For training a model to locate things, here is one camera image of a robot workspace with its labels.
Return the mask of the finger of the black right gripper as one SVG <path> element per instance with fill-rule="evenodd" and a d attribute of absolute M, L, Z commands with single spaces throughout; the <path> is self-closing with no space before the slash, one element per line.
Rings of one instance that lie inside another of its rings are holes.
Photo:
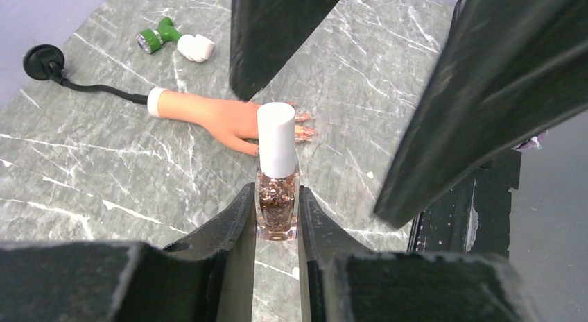
<path fill-rule="evenodd" d="M 478 165 L 587 109 L 587 0 L 466 0 L 374 206 L 400 228 Z"/>
<path fill-rule="evenodd" d="M 340 0 L 232 0 L 230 77 L 234 95 L 265 88 Z"/>

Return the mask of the white nail polish brush cap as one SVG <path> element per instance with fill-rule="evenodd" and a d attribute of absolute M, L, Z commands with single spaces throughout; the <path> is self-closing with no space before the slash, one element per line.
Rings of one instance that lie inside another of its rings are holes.
<path fill-rule="evenodd" d="M 259 162 L 269 178 L 286 178 L 296 169 L 295 111 L 287 103 L 272 102 L 257 110 Z"/>

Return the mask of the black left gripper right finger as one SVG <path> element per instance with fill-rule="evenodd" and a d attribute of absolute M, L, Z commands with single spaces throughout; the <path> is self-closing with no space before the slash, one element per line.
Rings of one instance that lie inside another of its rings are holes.
<path fill-rule="evenodd" d="M 538 321 L 521 276 L 497 255 L 376 252 L 308 187 L 298 198 L 303 321 Z"/>

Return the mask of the glitter nail polish bottle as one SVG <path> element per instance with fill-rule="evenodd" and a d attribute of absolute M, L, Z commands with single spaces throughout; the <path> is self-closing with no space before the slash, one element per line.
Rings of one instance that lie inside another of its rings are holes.
<path fill-rule="evenodd" d="M 255 182 L 257 237 L 284 242 L 297 239 L 300 172 L 285 178 L 270 178 L 258 170 Z"/>

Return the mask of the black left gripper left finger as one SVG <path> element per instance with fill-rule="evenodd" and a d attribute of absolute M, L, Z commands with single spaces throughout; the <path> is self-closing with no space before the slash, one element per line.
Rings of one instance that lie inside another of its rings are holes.
<path fill-rule="evenodd" d="M 250 321 L 254 184 L 164 248 L 143 241 L 4 241 L 2 321 Z"/>

